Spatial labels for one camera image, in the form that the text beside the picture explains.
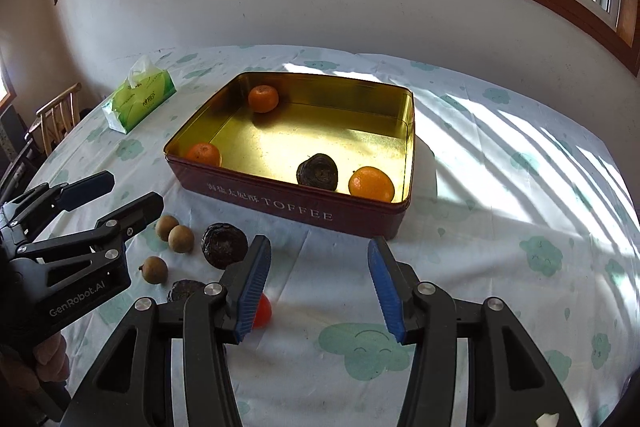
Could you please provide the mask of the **person's hand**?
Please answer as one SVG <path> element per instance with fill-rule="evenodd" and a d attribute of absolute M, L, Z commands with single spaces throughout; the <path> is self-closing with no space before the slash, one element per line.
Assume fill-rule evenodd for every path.
<path fill-rule="evenodd" d="M 15 352 L 1 349 L 2 395 L 33 395 L 42 383 L 62 383 L 70 376 L 66 339 L 57 332 L 32 350 L 30 362 Z"/>

